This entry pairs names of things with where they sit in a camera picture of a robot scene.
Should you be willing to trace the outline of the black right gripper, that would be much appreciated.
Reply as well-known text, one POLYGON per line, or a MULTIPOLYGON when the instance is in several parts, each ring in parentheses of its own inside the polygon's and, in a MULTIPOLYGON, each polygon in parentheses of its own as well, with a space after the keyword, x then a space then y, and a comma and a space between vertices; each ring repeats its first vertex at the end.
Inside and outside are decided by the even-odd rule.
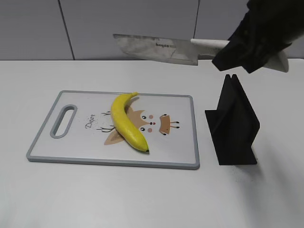
POLYGON ((239 26, 229 37, 229 43, 213 58, 213 65, 224 71, 243 67, 248 73, 264 67, 285 72, 285 52, 283 50, 263 51, 251 54, 248 35, 268 39, 268 42, 282 43, 283 48, 304 35, 304 2, 302 0, 249 0, 248 12, 239 26))

